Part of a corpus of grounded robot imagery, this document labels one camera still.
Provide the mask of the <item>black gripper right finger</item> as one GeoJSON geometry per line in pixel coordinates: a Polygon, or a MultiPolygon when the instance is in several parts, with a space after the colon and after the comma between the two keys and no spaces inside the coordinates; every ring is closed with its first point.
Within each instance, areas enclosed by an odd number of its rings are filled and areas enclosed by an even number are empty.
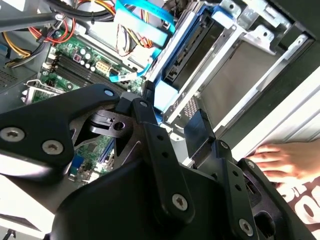
{"type": "Polygon", "coordinates": [[[254,177],[246,176],[230,147],[215,137],[207,114],[199,109],[184,127],[192,168],[212,176],[222,188],[230,238],[289,238],[288,218],[254,177]]]}

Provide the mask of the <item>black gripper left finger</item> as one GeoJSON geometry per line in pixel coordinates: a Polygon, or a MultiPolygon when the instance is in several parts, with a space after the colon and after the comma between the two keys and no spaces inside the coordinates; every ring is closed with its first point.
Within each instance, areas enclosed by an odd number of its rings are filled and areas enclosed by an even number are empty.
{"type": "Polygon", "coordinates": [[[178,162],[169,136],[156,120],[155,86],[127,100],[93,84],[26,105],[0,116],[0,172],[33,181],[55,182],[68,171],[75,149],[98,136],[115,138],[113,171],[137,159],[163,168],[178,162]]]}

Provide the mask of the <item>person's bare hand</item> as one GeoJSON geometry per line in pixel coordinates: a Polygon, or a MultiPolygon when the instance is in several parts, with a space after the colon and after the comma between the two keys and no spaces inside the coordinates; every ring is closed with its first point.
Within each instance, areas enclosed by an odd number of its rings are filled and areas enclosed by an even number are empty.
{"type": "Polygon", "coordinates": [[[320,140],[262,145],[247,159],[271,182],[307,183],[320,176],[320,140]]]}

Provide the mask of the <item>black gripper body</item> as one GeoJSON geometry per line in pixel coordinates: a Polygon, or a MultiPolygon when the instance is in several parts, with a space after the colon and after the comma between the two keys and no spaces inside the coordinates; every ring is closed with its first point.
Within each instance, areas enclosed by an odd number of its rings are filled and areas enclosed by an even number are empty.
{"type": "Polygon", "coordinates": [[[284,211],[288,238],[230,238],[222,188],[199,170],[164,159],[163,167],[141,158],[72,192],[55,214],[52,240],[312,240],[313,234],[263,173],[246,159],[247,177],[284,211]]]}

